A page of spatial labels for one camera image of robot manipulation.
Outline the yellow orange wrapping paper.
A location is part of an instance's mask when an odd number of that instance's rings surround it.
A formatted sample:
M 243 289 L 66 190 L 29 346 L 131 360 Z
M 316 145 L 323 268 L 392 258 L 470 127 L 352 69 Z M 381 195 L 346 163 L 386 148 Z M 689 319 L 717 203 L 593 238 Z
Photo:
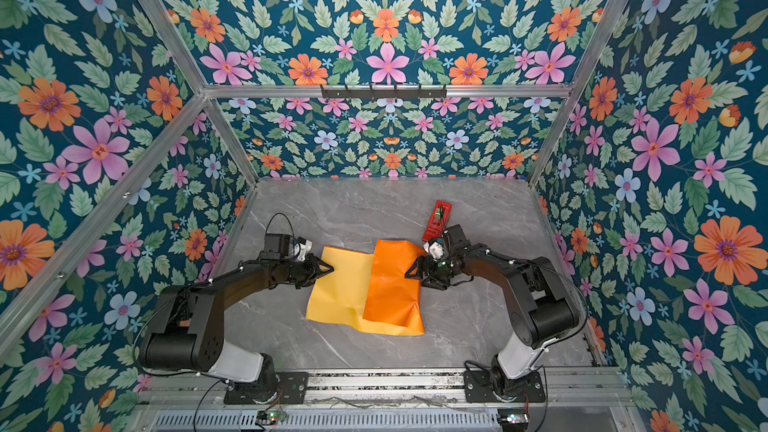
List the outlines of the yellow orange wrapping paper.
M 305 318 L 361 333 L 424 335 L 421 284 L 405 277 L 424 255 L 408 241 L 380 240 L 371 254 L 326 247 L 322 260 L 334 271 L 315 282 Z

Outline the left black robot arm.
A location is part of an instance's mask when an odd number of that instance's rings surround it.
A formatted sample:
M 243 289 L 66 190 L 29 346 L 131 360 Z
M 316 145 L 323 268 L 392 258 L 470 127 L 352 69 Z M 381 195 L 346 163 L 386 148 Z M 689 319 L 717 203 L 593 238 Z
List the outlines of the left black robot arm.
M 312 243 L 288 234 L 265 235 L 252 260 L 218 277 L 169 286 L 158 298 L 138 350 L 138 364 L 166 376 L 195 373 L 232 387 L 237 398 L 272 401 L 279 378 L 273 359 L 226 339 L 225 313 L 241 300 L 281 285 L 311 287 L 334 267 L 311 252 Z

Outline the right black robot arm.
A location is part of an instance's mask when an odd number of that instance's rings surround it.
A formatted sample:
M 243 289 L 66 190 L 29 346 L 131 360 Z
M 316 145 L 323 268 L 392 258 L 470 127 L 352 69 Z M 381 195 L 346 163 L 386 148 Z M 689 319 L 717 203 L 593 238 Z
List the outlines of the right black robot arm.
M 426 254 L 415 259 L 406 279 L 445 291 L 460 284 L 460 275 L 467 283 L 479 278 L 498 286 L 505 300 L 512 335 L 488 367 L 465 362 L 466 387 L 489 390 L 503 402 L 541 394 L 539 359 L 548 347 L 569 340 L 587 323 L 585 307 L 567 290 L 573 282 L 546 257 L 511 257 L 473 244 L 459 225 L 448 227 L 424 248 Z

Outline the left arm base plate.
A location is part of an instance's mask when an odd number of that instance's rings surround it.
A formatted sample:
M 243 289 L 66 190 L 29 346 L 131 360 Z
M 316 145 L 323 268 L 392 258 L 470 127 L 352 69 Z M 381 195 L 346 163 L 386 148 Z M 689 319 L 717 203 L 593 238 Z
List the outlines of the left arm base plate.
M 281 405 L 303 404 L 308 391 L 307 372 L 268 372 L 250 383 L 228 386 L 224 396 L 226 405 Z

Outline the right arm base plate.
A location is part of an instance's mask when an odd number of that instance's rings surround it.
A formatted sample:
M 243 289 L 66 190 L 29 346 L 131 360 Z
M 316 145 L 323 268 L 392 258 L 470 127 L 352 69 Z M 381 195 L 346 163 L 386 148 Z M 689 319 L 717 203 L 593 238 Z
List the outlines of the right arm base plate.
M 517 379 L 508 378 L 500 365 L 490 366 L 466 360 L 462 374 L 468 403 L 544 403 L 546 387 L 538 371 Z

